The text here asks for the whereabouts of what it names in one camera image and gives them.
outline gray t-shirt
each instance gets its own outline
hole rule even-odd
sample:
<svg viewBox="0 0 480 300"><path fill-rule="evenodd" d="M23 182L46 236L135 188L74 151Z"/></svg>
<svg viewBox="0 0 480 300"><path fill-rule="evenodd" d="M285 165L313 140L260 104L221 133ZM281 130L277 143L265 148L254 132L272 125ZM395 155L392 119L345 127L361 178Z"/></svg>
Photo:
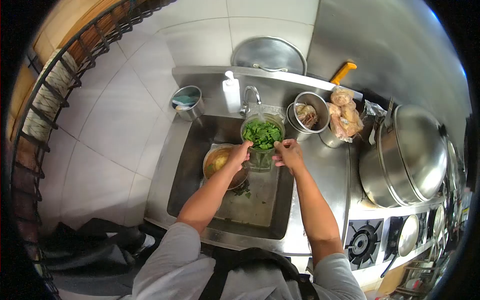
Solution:
<svg viewBox="0 0 480 300"><path fill-rule="evenodd" d="M213 274L215 259L200 254L200 236L191 226L175 223L133 281L133 298L198 300ZM343 253L318 262L313 286L320 299L366 299ZM286 282L280 269L239 269L228 273L221 300L301 299L296 281Z"/></svg>

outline chopped greens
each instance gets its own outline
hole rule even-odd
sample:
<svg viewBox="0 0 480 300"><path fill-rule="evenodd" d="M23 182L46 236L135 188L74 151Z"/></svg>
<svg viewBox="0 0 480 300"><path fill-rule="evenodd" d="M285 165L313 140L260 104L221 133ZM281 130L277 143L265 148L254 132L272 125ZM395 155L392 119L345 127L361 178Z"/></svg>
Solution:
<svg viewBox="0 0 480 300"><path fill-rule="evenodd" d="M243 129L243 138L253 142L253 148L258 150L268 150L273 148L273 143L282 138L280 129L270 122L261 122L253 120L245 125Z"/></svg>

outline yellow handle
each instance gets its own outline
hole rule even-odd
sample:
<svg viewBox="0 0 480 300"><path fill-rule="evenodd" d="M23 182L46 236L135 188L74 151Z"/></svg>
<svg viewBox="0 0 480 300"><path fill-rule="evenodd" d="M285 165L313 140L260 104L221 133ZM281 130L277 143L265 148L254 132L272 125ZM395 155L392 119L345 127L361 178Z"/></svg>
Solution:
<svg viewBox="0 0 480 300"><path fill-rule="evenodd" d="M350 71L354 70L357 68L357 65L352 63L352 62L347 62L343 65L343 67L333 76L332 80L330 80L331 83L339 85L340 80L345 77L345 75Z"/></svg>

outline white pump bottle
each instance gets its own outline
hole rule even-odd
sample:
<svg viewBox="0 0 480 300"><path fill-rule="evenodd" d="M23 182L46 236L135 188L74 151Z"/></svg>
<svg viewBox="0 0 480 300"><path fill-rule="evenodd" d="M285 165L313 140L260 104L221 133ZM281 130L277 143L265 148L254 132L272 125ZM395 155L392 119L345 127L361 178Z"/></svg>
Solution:
<svg viewBox="0 0 480 300"><path fill-rule="evenodd" d="M239 112L241 107L239 80L233 78L232 71L226 71L225 76L228 77L228 79L223 81L222 86L228 112Z"/></svg>

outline person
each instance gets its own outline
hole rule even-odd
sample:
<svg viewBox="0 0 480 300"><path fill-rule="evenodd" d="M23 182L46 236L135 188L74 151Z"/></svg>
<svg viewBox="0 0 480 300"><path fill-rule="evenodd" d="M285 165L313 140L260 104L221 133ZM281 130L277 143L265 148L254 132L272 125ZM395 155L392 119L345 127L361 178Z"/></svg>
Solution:
<svg viewBox="0 0 480 300"><path fill-rule="evenodd" d="M283 256L250 248L229 256L200 254L200 233L249 159L246 141L197 190L133 282L134 299L366 299L344 255L335 217L302 158L297 141L275 142L275 165L295 177L303 226L312 249L313 284Z"/></svg>

